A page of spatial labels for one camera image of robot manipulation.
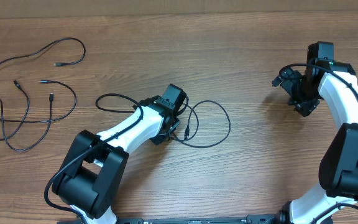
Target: wooden table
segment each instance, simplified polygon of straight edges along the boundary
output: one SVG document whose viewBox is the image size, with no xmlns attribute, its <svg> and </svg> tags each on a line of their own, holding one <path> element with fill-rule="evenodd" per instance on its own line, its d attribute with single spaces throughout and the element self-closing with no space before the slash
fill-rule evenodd
<svg viewBox="0 0 358 224">
<path fill-rule="evenodd" d="M 206 99 L 222 103 L 231 117 L 232 133 L 210 149 L 175 141 L 143 144 L 130 156 L 114 212 L 144 218 L 275 213 L 318 182 L 319 163 L 336 128 L 325 102 L 303 118 L 286 105 L 288 95 L 273 88 L 272 79 L 284 65 L 304 63 L 307 46 L 319 40 L 334 42 L 335 59 L 351 63 L 358 74 L 358 11 L 0 20 L 0 61 L 61 37 L 85 43 L 83 62 L 53 67 L 54 62 L 69 62 L 82 54 L 78 43 L 66 41 L 40 57 L 9 62 L 0 69 L 6 118 L 19 119 L 25 110 L 13 80 L 30 96 L 28 120 L 48 118 L 51 91 L 54 117 L 73 103 L 68 90 L 38 84 L 40 79 L 66 83 L 78 95 L 73 114 L 53 123 L 33 150 L 14 152 L 0 142 L 0 223 L 73 218 L 46 205 L 45 184 L 80 131 L 97 133 L 127 116 L 97 110 L 95 99 L 121 93 L 142 100 L 161 95 L 169 83 L 186 91 L 190 105 Z M 117 109 L 131 105 L 113 98 L 101 104 Z M 193 144 L 224 137 L 227 121 L 217 106 L 200 106 L 198 114 L 200 133 Z M 187 115 L 178 130 L 181 138 Z M 7 124 L 7 132 L 16 125 Z M 28 146 L 44 130 L 45 124 L 25 124 L 11 142 Z M 347 208 L 334 219 L 358 223 L 358 211 Z"/>
</svg>

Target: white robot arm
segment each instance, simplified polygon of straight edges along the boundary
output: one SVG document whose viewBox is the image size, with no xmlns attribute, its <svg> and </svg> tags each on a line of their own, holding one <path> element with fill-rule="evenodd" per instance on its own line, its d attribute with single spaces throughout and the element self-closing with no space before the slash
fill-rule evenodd
<svg viewBox="0 0 358 224">
<path fill-rule="evenodd" d="M 291 96 L 289 105 L 308 116 L 324 99 L 338 129 L 320 163 L 319 183 L 304 196 L 283 207 L 279 224 L 332 223 L 341 205 L 358 202 L 358 86 L 349 64 L 333 60 L 333 44 L 317 42 L 308 47 L 308 63 L 284 67 L 272 82 Z M 306 66 L 305 75 L 292 70 Z"/>
<path fill-rule="evenodd" d="M 347 72 L 335 72 L 348 83 L 358 93 L 357 78 Z M 325 73 L 320 81 L 318 92 L 320 96 L 326 101 L 329 110 L 334 118 L 337 129 L 342 124 L 358 124 L 358 102 L 351 90 L 340 80 L 332 74 Z M 334 206 L 337 203 L 355 204 L 356 200 L 347 197 L 328 197 L 326 191 L 316 184 L 304 196 L 292 201 L 290 204 L 290 220 L 294 224 L 309 224 L 318 215 Z M 338 208 L 329 212 L 317 221 L 320 224 L 323 220 L 330 217 L 333 213 L 337 212 Z"/>
</svg>

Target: black cable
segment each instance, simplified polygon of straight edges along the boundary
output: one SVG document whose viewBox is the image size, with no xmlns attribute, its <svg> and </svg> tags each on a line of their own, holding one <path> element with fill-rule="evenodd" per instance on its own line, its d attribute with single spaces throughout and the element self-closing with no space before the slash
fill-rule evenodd
<svg viewBox="0 0 358 224">
<path fill-rule="evenodd" d="M 73 213 L 77 214 L 81 218 L 81 220 L 83 222 L 86 222 L 86 221 L 83 218 L 83 215 L 79 211 L 74 210 L 72 208 L 67 208 L 67 207 L 63 207 L 63 206 L 54 204 L 49 200 L 48 191 L 49 191 L 50 186 L 52 185 L 53 181 L 55 181 L 56 177 L 58 175 L 60 175 L 63 171 L 68 169 L 74 162 L 76 162 L 76 161 L 78 161 L 80 159 L 84 159 L 86 156 L 90 155 L 93 151 L 95 151 L 98 147 L 102 146 L 103 144 L 106 144 L 107 142 L 109 142 L 112 139 L 118 138 L 120 135 L 124 134 L 126 131 L 130 130 L 131 128 L 133 128 L 135 125 L 137 125 L 143 119 L 143 115 L 144 115 L 144 112 L 143 112 L 143 109 L 142 109 L 141 105 L 138 102 L 136 102 L 136 100 L 133 100 L 132 98 L 129 98 L 128 96 L 124 96 L 124 95 L 121 95 L 121 94 L 115 94 L 115 93 L 108 93 L 108 94 L 104 94 L 104 95 L 100 96 L 96 101 L 99 101 L 100 99 L 102 99 L 102 98 L 104 98 L 106 96 L 117 96 L 117 97 L 121 97 L 121 98 L 124 98 L 124 99 L 127 99 L 127 100 L 133 102 L 140 109 L 140 116 L 137 118 L 137 120 L 135 122 L 133 122 L 128 127 L 124 128 L 122 131 L 119 131 L 115 135 L 113 135 L 113 136 L 111 136 L 111 137 L 109 137 L 109 138 L 97 143 L 95 146 L 90 147 L 85 152 L 83 152 L 82 154 L 77 156 L 75 159 L 70 161 L 67 165 L 65 165 L 63 168 L 61 168 L 55 175 L 53 175 L 53 177 L 49 180 L 49 182 L 48 182 L 48 184 L 47 184 L 47 186 L 45 187 L 45 190 L 44 190 L 44 199 L 45 199 L 46 203 L 49 206 L 51 206 L 53 208 L 57 208 L 59 210 L 73 212 Z M 127 113 L 125 111 L 114 111 L 114 112 Z"/>
<path fill-rule="evenodd" d="M 177 116 L 179 116 L 179 115 L 181 115 L 183 112 L 185 112 L 187 106 L 189 105 L 189 97 L 188 97 L 188 96 L 186 96 L 186 104 L 184 104 L 184 105 L 185 105 L 185 107 L 184 107 L 182 110 L 178 111 Z"/>
<path fill-rule="evenodd" d="M 79 42 L 79 43 L 82 45 L 83 50 L 84 50 L 83 55 L 82 55 L 82 57 L 81 57 L 79 60 L 77 60 L 77 61 L 75 61 L 75 62 L 57 62 L 57 63 L 55 63 L 55 66 L 61 67 L 61 66 L 66 66 L 66 65 L 74 65 L 74 64 L 77 64 L 77 63 L 81 62 L 81 61 L 84 59 L 85 53 L 86 53 L 86 49 L 85 49 L 84 43 L 82 43 L 82 41 L 80 41 L 80 40 L 78 40 L 78 39 L 76 39 L 76 38 L 73 38 L 73 37 L 65 37 L 65 38 L 62 38 L 62 39 L 58 39 L 58 40 L 53 41 L 52 43 L 46 45 L 45 47 L 41 48 L 40 50 L 38 50 L 38 51 L 36 51 L 36 52 L 34 52 L 34 53 L 32 53 L 32 54 L 23 55 L 23 56 L 16 56 L 16 57 L 11 57 L 11 58 L 5 59 L 5 60 L 3 60 L 2 62 L 0 62 L 0 65 L 3 64 L 3 63 L 5 63 L 5 62 L 8 62 L 8 61 L 10 61 L 10 60 L 14 60 L 14 59 L 18 59 L 18 58 L 26 58 L 26 57 L 30 57 L 30 56 L 36 55 L 36 54 L 42 52 L 43 50 L 47 49 L 49 46 L 54 45 L 54 44 L 56 44 L 56 43 L 58 43 L 58 42 L 61 42 L 61 41 L 64 41 L 64 40 L 75 40 L 75 41 Z M 3 116 L 3 103 L 2 103 L 2 101 L 1 101 L 1 99 L 0 99 L 1 113 L 2 113 L 2 114 L 1 114 L 0 121 L 2 122 L 2 135 L 3 135 L 3 138 L 0 138 L 0 141 L 5 141 L 6 144 L 7 144 L 12 150 L 15 150 L 15 151 L 26 151 L 26 150 L 32 149 L 33 147 L 35 147 L 35 146 L 47 135 L 52 121 L 58 121 L 58 120 L 61 120 L 61 119 L 63 119 L 63 118 L 66 118 L 66 117 L 75 109 L 77 99 L 76 99 L 76 94 L 75 94 L 74 90 L 73 90 L 71 87 L 69 87 L 68 85 L 66 85 L 66 84 L 64 84 L 64 83 L 61 83 L 61 82 L 58 82 L 58 81 L 53 81 L 53 80 L 41 80 L 41 81 L 39 81 L 39 82 L 40 82 L 40 83 L 56 83 L 56 84 L 59 84 L 59 85 L 62 85 L 62 86 L 64 86 L 64 87 L 68 88 L 68 89 L 73 93 L 73 96 L 74 96 L 74 104 L 73 104 L 73 107 L 71 108 L 71 110 L 70 110 L 68 113 L 64 114 L 63 116 L 52 119 L 52 101 L 53 101 L 53 95 L 52 95 L 52 101 L 51 101 L 51 96 L 50 96 L 50 117 L 49 117 L 49 119 L 48 119 L 48 120 L 41 120 L 41 121 L 26 121 L 25 119 L 26 119 L 26 117 L 27 117 L 27 114 L 28 114 L 28 112 L 29 112 L 29 107 L 30 107 L 30 99 L 29 99 L 29 96 L 27 95 L 27 93 L 21 88 L 20 84 L 18 84 L 18 82 L 17 82 L 16 80 L 14 80 L 15 86 L 16 86 L 21 92 L 23 92 L 23 94 L 25 95 L 25 97 L 26 97 L 26 99 L 27 99 L 27 107 L 26 107 L 24 116 L 23 116 L 23 118 L 22 118 L 21 120 L 4 119 L 4 116 Z M 18 127 L 13 131 L 12 134 L 6 136 L 5 129 L 4 129 L 4 122 L 18 122 L 18 123 L 20 123 L 20 124 L 19 124 Z M 47 126 L 47 129 L 46 129 L 44 135 L 43 135 L 36 143 L 34 143 L 33 145 L 31 145 L 30 147 L 27 147 L 27 148 L 25 148 L 25 149 L 15 149 L 14 147 L 12 147 L 12 146 L 8 143 L 7 140 L 10 139 L 11 137 L 13 137 L 13 136 L 19 131 L 19 129 L 22 127 L 22 125 L 23 125 L 24 123 L 48 123 L 48 126 Z"/>
<path fill-rule="evenodd" d="M 323 67 L 320 67 L 320 66 L 317 66 L 317 65 L 312 65 L 312 64 L 308 64 L 308 63 L 294 63 L 294 64 L 291 64 L 291 65 L 287 65 L 285 67 L 283 67 L 282 69 L 280 69 L 279 71 L 279 74 L 281 75 L 282 72 L 288 68 L 291 68 L 291 67 L 295 67 L 295 66 L 306 66 L 306 67 L 313 67 L 313 68 L 317 68 L 317 69 L 320 69 L 326 73 L 329 73 L 331 74 L 332 76 L 334 76 L 335 78 L 337 78 L 339 81 L 343 82 L 343 84 L 345 84 L 350 90 L 351 92 L 353 93 L 354 97 L 356 98 L 357 102 L 358 102 L 358 93 L 357 91 L 353 88 L 352 84 L 351 83 L 348 83 L 345 79 L 343 79 L 342 77 L 340 77 L 339 75 L 335 74 L 333 71 L 331 70 L 328 70 L 326 68 L 323 68 Z"/>
<path fill-rule="evenodd" d="M 23 119 L 21 120 L 20 124 L 18 125 L 18 127 L 15 129 L 15 131 L 12 134 L 10 134 L 8 137 L 6 137 L 6 139 L 10 139 L 11 137 L 13 137 L 16 134 L 16 132 L 18 132 L 18 130 L 24 124 L 24 120 L 27 117 L 27 113 L 29 112 L 29 108 L 30 108 L 29 96 L 25 93 L 25 91 L 21 88 L 20 84 L 18 84 L 18 82 L 16 80 L 14 80 L 14 84 L 24 94 L 25 98 L 27 99 L 27 107 L 25 109 L 25 113 L 24 113 Z"/>
<path fill-rule="evenodd" d="M 202 104 L 202 103 L 214 103 L 214 104 L 218 105 L 218 106 L 223 110 L 224 114 L 226 115 L 227 122 L 229 123 L 229 131 L 227 132 L 226 136 L 225 136 L 223 139 L 221 139 L 220 141 L 218 141 L 217 143 L 214 143 L 214 144 L 211 144 L 211 145 L 208 145 L 208 146 L 195 146 L 195 145 L 186 143 L 186 141 L 189 141 L 190 139 L 192 139 L 193 137 L 195 137 L 195 135 L 196 135 L 196 133 L 197 133 L 198 126 L 199 126 L 199 123 L 200 123 L 200 122 L 198 121 L 198 117 L 197 117 L 197 115 L 196 115 L 194 109 L 195 109 L 198 105 L 200 105 L 200 104 Z M 190 111 L 190 114 L 189 114 L 188 123 L 187 123 L 187 127 L 186 127 L 186 130 L 185 130 L 185 138 L 184 138 L 183 140 L 182 140 L 182 139 L 179 139 L 178 136 L 177 136 L 175 133 L 172 133 L 172 135 L 173 135 L 173 137 L 175 138 L 176 141 L 178 141 L 178 142 L 180 142 L 180 143 L 182 143 L 182 144 L 184 144 L 184 145 L 186 145 L 186 146 L 189 146 L 189 147 L 193 147 L 193 148 L 197 148 L 197 149 L 205 149 L 205 148 L 209 148 L 209 147 L 213 147 L 213 146 L 216 146 L 216 145 L 218 145 L 218 144 L 221 144 L 224 140 L 227 139 L 227 137 L 229 137 L 230 130 L 231 130 L 230 117 L 229 117 L 229 115 L 227 114 L 226 110 L 223 108 L 223 106 L 221 106 L 219 103 L 217 103 L 217 102 L 215 102 L 215 101 L 212 101 L 212 100 L 204 100 L 204 101 L 201 101 L 201 102 L 195 104 L 193 108 L 191 108 L 190 106 L 187 106 L 187 107 L 189 107 L 191 111 Z M 195 133 L 192 135 L 192 137 L 189 138 L 188 136 L 189 136 L 189 132 L 190 132 L 190 128 L 189 128 L 190 118 L 191 118 L 191 115 L 192 115 L 193 113 L 196 115 L 197 128 L 196 128 Z"/>
<path fill-rule="evenodd" d="M 102 108 L 99 106 L 99 101 L 101 99 L 103 99 L 104 97 L 107 97 L 107 96 L 116 96 L 117 94 L 115 93 L 108 93 L 108 94 L 103 94 L 101 96 L 99 96 L 96 101 L 94 102 L 96 107 L 99 109 L 99 110 L 103 110 L 103 111 L 107 111 L 107 112 L 113 112 L 113 113 L 133 113 L 134 111 L 119 111 L 119 110 L 109 110 L 109 109 L 105 109 L 105 108 Z"/>
</svg>

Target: cable connector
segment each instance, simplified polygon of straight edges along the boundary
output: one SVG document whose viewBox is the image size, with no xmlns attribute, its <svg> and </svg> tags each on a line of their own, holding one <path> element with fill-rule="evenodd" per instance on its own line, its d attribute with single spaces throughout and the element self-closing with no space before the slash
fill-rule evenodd
<svg viewBox="0 0 358 224">
<path fill-rule="evenodd" d="M 189 138 L 189 134 L 190 134 L 190 127 L 187 126 L 187 128 L 185 130 L 185 140 L 187 140 Z"/>
<path fill-rule="evenodd" d="M 49 102 L 53 101 L 53 93 L 49 93 Z"/>
<path fill-rule="evenodd" d="M 15 86 L 18 88 L 18 89 L 22 89 L 22 87 L 20 86 L 20 84 L 16 81 L 16 80 L 13 80 L 13 83 L 15 83 Z"/>
<path fill-rule="evenodd" d="M 66 63 L 63 63 L 63 62 L 56 62 L 53 64 L 55 67 L 62 67 L 62 66 L 65 66 Z"/>
</svg>

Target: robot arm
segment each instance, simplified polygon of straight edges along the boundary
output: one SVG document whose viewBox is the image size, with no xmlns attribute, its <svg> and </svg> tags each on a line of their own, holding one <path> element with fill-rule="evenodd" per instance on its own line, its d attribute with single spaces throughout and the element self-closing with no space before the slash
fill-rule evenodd
<svg viewBox="0 0 358 224">
<path fill-rule="evenodd" d="M 304 196 L 285 205 L 277 220 L 282 224 L 331 222 L 340 203 L 358 202 L 358 101 L 348 86 L 333 74 L 351 84 L 358 94 L 356 73 L 349 64 L 334 61 L 333 44 L 317 42 L 308 47 L 305 75 L 287 66 L 272 82 L 280 85 L 291 98 L 289 105 L 308 116 L 326 100 L 338 133 L 323 157 L 319 184 Z"/>
<path fill-rule="evenodd" d="M 186 93 L 171 84 L 163 96 L 142 100 L 139 103 L 143 110 L 142 119 L 133 128 L 108 141 L 107 144 L 98 143 L 134 124 L 141 115 L 140 108 L 136 108 L 134 114 L 107 131 L 92 134 L 84 130 L 79 133 L 62 167 L 90 147 L 101 145 L 83 160 L 88 163 L 94 162 L 102 168 L 99 174 L 95 174 L 84 168 L 82 161 L 78 161 L 57 176 L 52 184 L 52 192 L 82 213 L 87 224 L 114 224 L 116 216 L 112 213 L 110 205 L 117 194 L 129 154 L 148 139 L 154 144 L 166 140 L 179 124 L 178 110 L 185 98 Z"/>
</svg>

